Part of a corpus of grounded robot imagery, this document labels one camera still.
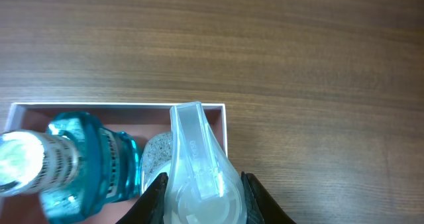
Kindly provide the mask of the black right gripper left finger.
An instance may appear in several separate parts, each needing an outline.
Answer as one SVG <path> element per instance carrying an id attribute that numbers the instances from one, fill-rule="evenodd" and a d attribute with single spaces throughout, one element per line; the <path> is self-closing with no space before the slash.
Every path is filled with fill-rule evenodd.
<path id="1" fill-rule="evenodd" d="M 163 224 L 167 183 L 167 173 L 160 173 L 117 224 Z"/>

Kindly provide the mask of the white-lidded round jar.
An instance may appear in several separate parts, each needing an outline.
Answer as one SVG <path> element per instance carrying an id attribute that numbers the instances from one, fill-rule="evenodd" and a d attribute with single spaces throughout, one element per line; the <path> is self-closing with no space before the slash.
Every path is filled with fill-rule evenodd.
<path id="1" fill-rule="evenodd" d="M 148 189 L 159 174 L 163 172 L 169 174 L 172 145 L 171 132 L 155 135 L 146 143 L 141 159 L 141 194 Z"/>

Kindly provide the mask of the clear spray bottle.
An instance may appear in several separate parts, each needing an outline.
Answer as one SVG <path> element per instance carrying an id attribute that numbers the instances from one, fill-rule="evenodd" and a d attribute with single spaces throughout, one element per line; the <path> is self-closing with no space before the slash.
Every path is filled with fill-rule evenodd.
<path id="1" fill-rule="evenodd" d="M 170 109 L 173 151 L 164 222 L 245 224 L 244 188 L 200 102 Z"/>

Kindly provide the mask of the blue mouthwash bottle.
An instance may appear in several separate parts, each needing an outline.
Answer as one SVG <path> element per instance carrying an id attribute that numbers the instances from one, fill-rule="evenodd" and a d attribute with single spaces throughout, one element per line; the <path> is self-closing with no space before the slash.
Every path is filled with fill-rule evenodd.
<path id="1" fill-rule="evenodd" d="M 84 221 L 139 195 L 140 158 L 126 132 L 83 111 L 61 113 L 45 132 L 1 135 L 1 196 L 38 194 L 50 222 Z"/>

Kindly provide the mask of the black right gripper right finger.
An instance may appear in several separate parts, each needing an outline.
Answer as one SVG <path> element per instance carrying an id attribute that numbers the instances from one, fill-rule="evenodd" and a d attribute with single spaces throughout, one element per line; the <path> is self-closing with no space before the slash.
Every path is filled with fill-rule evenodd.
<path id="1" fill-rule="evenodd" d="M 246 224 L 296 224 L 254 174 L 242 172 L 240 178 L 246 202 Z"/>

